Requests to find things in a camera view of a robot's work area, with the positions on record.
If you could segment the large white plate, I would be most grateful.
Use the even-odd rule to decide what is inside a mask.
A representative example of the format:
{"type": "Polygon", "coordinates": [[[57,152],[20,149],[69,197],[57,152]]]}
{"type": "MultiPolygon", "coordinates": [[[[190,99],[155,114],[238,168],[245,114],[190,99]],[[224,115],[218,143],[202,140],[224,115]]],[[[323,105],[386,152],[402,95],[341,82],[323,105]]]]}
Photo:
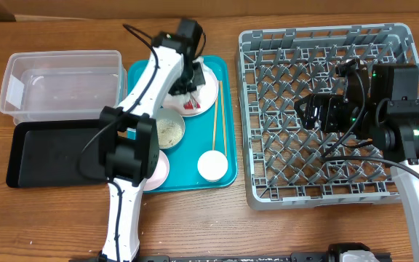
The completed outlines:
{"type": "Polygon", "coordinates": [[[201,103],[201,108],[196,110],[190,110],[187,113],[184,110],[178,110],[177,112],[184,117],[196,116],[204,113],[210,109],[216,100],[216,92],[218,90],[218,80],[216,75],[213,73],[207,65],[203,66],[204,78],[206,84],[200,90],[197,100],[201,103]]]}

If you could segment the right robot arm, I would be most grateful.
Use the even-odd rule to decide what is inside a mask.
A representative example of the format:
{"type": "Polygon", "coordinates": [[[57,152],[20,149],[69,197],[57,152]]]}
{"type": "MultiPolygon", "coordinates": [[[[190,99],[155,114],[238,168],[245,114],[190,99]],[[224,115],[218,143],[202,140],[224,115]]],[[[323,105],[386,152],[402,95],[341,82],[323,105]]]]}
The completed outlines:
{"type": "Polygon", "coordinates": [[[353,59],[338,64],[335,73],[346,82],[342,94],[310,94],[294,109],[307,130],[319,123],[322,132],[355,135],[381,151],[381,157],[364,160],[392,169],[413,258],[419,261],[419,68],[398,63],[368,67],[353,59]]]}

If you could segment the grey bowl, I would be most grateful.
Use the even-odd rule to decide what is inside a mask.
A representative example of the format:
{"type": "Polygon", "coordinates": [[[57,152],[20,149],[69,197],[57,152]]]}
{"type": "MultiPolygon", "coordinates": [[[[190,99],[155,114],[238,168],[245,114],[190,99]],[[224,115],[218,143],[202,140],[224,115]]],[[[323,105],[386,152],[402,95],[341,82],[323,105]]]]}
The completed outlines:
{"type": "Polygon", "coordinates": [[[160,149],[176,146],[185,134],[183,117],[171,108],[160,108],[157,111],[156,126],[160,149]]]}

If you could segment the white paper cup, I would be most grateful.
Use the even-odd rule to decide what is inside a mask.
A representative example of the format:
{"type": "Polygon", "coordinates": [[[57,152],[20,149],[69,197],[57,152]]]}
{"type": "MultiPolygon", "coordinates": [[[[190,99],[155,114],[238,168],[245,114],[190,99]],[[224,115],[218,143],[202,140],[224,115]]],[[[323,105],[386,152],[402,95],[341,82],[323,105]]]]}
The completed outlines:
{"type": "Polygon", "coordinates": [[[209,182],[217,182],[227,173],[228,160],[219,151],[206,151],[199,157],[197,170],[203,179],[209,182]]]}

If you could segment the pink small bowl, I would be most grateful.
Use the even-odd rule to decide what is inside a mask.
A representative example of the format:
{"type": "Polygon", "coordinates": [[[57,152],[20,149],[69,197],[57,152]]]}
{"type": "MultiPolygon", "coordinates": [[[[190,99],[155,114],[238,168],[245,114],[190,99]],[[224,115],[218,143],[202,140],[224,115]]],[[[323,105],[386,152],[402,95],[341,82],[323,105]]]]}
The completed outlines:
{"type": "Polygon", "coordinates": [[[163,151],[159,151],[158,163],[153,175],[146,181],[144,191],[153,191],[160,187],[169,175],[169,160],[163,151]]]}

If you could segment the red sauce packet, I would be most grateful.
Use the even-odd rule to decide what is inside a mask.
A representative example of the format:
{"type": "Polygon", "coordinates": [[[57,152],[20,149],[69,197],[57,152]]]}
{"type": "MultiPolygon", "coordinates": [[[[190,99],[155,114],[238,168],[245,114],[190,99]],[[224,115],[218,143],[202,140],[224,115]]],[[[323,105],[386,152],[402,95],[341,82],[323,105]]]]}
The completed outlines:
{"type": "Polygon", "coordinates": [[[189,100],[183,105],[183,107],[185,110],[196,110],[201,108],[198,101],[193,97],[190,97],[189,100]]]}

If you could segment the pile of rice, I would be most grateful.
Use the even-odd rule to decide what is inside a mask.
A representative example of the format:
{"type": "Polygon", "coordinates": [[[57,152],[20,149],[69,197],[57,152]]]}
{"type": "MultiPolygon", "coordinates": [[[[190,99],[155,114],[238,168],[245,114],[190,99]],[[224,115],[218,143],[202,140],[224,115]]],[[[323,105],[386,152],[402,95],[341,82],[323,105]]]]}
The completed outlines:
{"type": "Polygon", "coordinates": [[[159,147],[171,148],[175,146],[183,136],[181,126],[169,119],[160,119],[156,122],[159,147]]]}

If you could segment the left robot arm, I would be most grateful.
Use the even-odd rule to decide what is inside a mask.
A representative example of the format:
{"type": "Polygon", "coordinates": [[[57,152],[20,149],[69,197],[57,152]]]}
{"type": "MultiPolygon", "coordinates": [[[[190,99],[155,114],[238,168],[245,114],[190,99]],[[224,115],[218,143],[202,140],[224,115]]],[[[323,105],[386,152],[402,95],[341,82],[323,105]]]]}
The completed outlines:
{"type": "Polygon", "coordinates": [[[136,261],[138,221],[143,191],[159,159],[155,115],[167,95],[186,95],[206,84],[197,63],[206,36],[192,19],[183,18],[175,33],[155,37],[131,25],[125,28],[151,51],[148,64],[128,96],[100,113],[96,134],[99,162],[105,168],[110,208],[108,233],[99,261],[136,261]]]}

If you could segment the white napkin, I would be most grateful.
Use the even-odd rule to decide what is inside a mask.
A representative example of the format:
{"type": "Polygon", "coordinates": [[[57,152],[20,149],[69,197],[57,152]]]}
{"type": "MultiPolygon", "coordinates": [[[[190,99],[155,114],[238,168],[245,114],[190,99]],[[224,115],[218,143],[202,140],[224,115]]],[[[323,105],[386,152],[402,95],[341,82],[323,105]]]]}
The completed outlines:
{"type": "MultiPolygon", "coordinates": [[[[204,59],[202,57],[197,58],[194,62],[200,62],[202,65],[202,70],[203,70],[203,62],[204,59]]],[[[186,113],[190,110],[185,110],[183,105],[189,100],[190,97],[193,97],[197,100],[200,90],[202,89],[202,87],[205,84],[199,85],[197,87],[197,90],[194,92],[188,92],[184,95],[176,95],[176,96],[172,96],[170,94],[167,94],[167,96],[164,99],[163,108],[173,108],[174,110],[178,111],[178,110],[184,110],[186,113]]]]}

